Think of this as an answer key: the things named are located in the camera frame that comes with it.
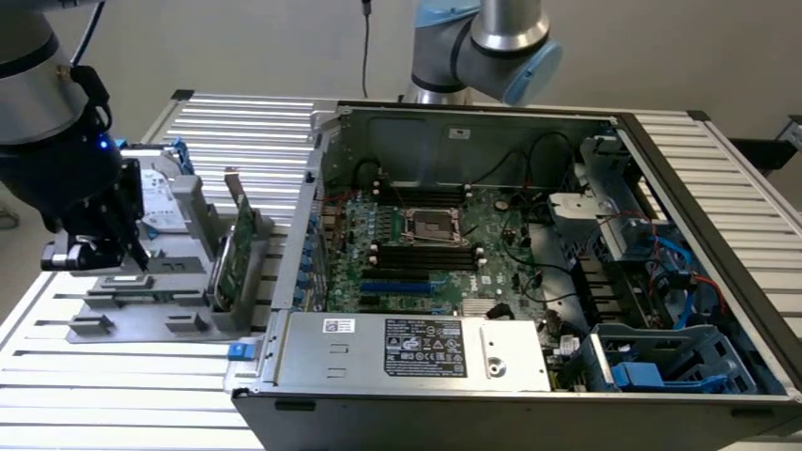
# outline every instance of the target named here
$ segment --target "green circuit board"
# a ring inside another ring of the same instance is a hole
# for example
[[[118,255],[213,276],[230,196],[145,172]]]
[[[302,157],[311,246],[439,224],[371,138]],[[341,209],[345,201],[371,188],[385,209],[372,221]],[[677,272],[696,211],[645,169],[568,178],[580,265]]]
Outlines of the green circuit board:
[[[228,253],[224,256],[222,270],[217,281],[217,292],[226,309],[236,302],[242,290],[245,276],[248,274],[248,262],[250,259],[250,242],[256,231],[253,210],[248,203],[248,197],[238,199],[233,232],[230,234]]]
[[[512,287],[512,275],[517,274],[525,285],[533,270],[521,265],[507,255],[501,241],[501,230],[519,231],[520,215],[509,211],[496,211],[493,202],[508,199],[508,194],[487,190],[476,193],[459,208],[460,232],[471,230],[461,238],[460,247],[479,245],[484,250],[485,264],[477,271],[431,271],[428,281],[432,292],[419,294],[380,295],[379,305],[371,310],[428,313],[435,315],[463,315],[473,305],[507,303],[520,319],[539,319],[544,315],[544,307],[531,302],[521,294],[520,288]],[[339,220],[339,227],[329,237],[329,277],[325,308],[332,312],[359,312],[361,271],[372,268],[368,262],[369,245],[377,241],[387,246],[411,246],[404,238],[404,209],[379,206],[372,198],[359,193],[347,202],[339,204],[339,213],[345,219]],[[416,246],[448,245],[417,241]],[[533,262],[528,247],[521,248],[517,241],[507,246],[512,255],[523,261]]]

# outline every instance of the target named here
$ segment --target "circuit board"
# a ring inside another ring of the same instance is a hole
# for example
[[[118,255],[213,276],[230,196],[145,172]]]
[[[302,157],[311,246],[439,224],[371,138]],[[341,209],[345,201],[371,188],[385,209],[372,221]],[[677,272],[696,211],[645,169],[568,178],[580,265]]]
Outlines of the circuit board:
[[[380,206],[373,199],[357,193],[347,200],[341,200],[335,207],[329,206],[327,223],[337,224],[336,230],[329,230],[328,256],[329,277],[327,305],[333,312],[392,312],[420,313],[429,315],[483,316],[483,313],[497,303],[509,305],[516,319],[540,319],[544,317],[544,307],[540,303],[531,302],[521,293],[532,276],[532,268],[517,263],[507,254],[509,253],[521,261],[535,261],[529,248],[521,247],[517,239],[511,244],[501,240],[503,228],[507,231],[519,231],[521,228],[520,215],[512,210],[496,211],[493,202],[508,199],[508,194],[496,190],[476,193],[457,209],[443,210],[443,215],[459,218],[456,230],[465,235],[453,242],[445,235],[435,235],[429,228],[429,238],[435,241],[415,241],[411,243],[408,230],[420,223],[429,221],[432,224],[444,223],[433,217],[433,210],[415,207]],[[483,249],[485,263],[476,271],[437,271],[428,272],[428,284],[432,290],[427,293],[383,293],[371,296],[372,305],[360,303],[364,292],[360,289],[361,272],[373,268],[368,262],[371,244],[383,246],[428,246],[461,247]],[[513,288],[513,274],[517,274],[517,284]],[[535,289],[528,291],[529,296],[537,294]]]
[[[256,231],[253,210],[250,209],[248,197],[241,195],[237,204],[233,232],[229,236],[230,242],[222,256],[222,269],[216,283],[216,293],[221,300],[218,307],[222,310],[226,310],[236,301],[245,283],[248,262],[250,260],[250,243]]]

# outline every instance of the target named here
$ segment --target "black cable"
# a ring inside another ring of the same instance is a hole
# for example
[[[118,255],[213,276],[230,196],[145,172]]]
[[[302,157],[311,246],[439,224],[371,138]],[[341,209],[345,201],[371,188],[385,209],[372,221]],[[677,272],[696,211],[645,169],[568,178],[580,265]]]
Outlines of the black cable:
[[[367,99],[367,51],[371,41],[371,2],[361,0],[361,15],[364,16],[364,49],[361,50],[361,96]]]
[[[512,154],[517,153],[521,157],[524,157],[525,160],[525,154],[519,151],[519,150],[509,150],[505,155],[501,157],[501,160],[496,163],[495,166],[492,166],[492,168],[473,181],[471,181],[471,185],[475,185],[477,183],[480,183],[484,179],[487,179],[493,172],[496,172],[499,170],[499,168],[501,167],[501,164],[504,164],[505,160],[512,156]]]
[[[515,260],[515,262],[520,263],[521,265],[529,266],[531,268],[551,268],[552,270],[557,270],[559,272],[571,275],[571,271],[568,271],[565,268],[557,265],[551,265],[548,263],[532,263],[531,261],[520,260],[509,252],[509,248],[505,245],[504,241],[501,241],[501,247],[504,248],[504,252],[508,255],[508,257],[512,258],[512,260]]]
[[[359,188],[357,178],[360,177],[360,169],[368,163],[369,164],[375,164],[376,168],[380,168],[380,162],[375,158],[361,158],[356,162],[356,165],[353,166],[353,172],[351,173],[351,188],[355,189],[355,190]]]
[[[540,136],[537,136],[535,138],[535,140],[531,142],[531,145],[528,146],[528,155],[525,156],[525,177],[528,178],[528,180],[524,180],[524,181],[531,181],[531,179],[529,179],[531,174],[532,174],[532,171],[531,171],[531,157],[535,154],[535,148],[537,147],[537,145],[540,144],[540,142],[548,136],[559,136],[565,141],[567,149],[568,149],[568,152],[569,152],[569,163],[568,163],[565,172],[569,171],[571,167],[573,167],[573,164],[576,163],[576,156],[573,155],[575,147],[573,147],[573,143],[571,143],[571,140],[567,137],[567,135],[564,133],[561,133],[561,132],[545,132],[545,133],[543,133]]]
[[[74,50],[74,54],[72,55],[70,66],[73,67],[80,64],[80,60],[84,57],[84,53],[86,52],[86,47],[89,47],[89,41],[92,40],[92,35],[94,34],[94,28],[97,27],[97,22],[100,21],[100,14],[102,14],[104,7],[105,2],[100,2],[94,7],[94,10],[92,11],[92,17],[89,18],[89,24],[86,25],[84,36],[80,39],[77,49]]]
[[[524,293],[524,296],[533,303],[556,303],[557,301],[561,301],[564,298],[569,298],[571,296],[579,296],[579,295],[576,293],[567,293],[563,296],[557,296],[553,299],[535,299],[528,295],[528,293]]]
[[[473,225],[471,228],[468,228],[467,232],[463,233],[463,238],[467,237],[471,233],[473,233],[473,230],[476,230],[477,228],[477,225]]]

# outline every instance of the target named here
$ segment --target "blue cable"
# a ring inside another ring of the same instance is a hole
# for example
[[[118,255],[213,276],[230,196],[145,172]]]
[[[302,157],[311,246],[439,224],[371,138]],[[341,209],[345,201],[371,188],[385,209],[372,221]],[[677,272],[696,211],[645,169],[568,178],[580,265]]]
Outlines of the blue cable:
[[[688,266],[692,264],[692,254],[689,253],[689,251],[687,249],[683,249],[679,244],[676,244],[673,241],[664,239],[663,237],[656,237],[656,242],[663,246],[667,247],[671,251],[673,251],[675,253],[677,253],[683,260],[685,261],[685,263],[688,264]]]
[[[685,298],[685,308],[683,308],[681,315],[679,316],[679,319],[676,320],[676,324],[673,324],[675,331],[684,329],[685,323],[688,322],[691,309],[692,309],[692,292],[688,291],[688,296]]]

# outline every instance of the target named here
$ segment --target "blue plastic latch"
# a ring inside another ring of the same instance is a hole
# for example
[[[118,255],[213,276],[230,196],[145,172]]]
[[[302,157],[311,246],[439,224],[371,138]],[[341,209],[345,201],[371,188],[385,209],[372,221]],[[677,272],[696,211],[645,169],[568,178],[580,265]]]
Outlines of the blue plastic latch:
[[[234,342],[228,346],[228,360],[232,362],[249,362],[256,354],[256,346]]]
[[[144,223],[142,225],[145,226],[145,232],[148,233],[148,240],[154,240],[154,237],[158,236],[158,231],[152,225],[146,225]]]
[[[623,362],[612,367],[615,386],[624,392],[727,393],[727,376],[715,375],[700,381],[663,381],[656,365]]]
[[[189,159],[189,149],[186,143],[180,138],[173,140],[174,152],[177,152],[177,162],[180,165],[180,173],[184,176],[194,175],[194,167],[192,166],[192,160]]]

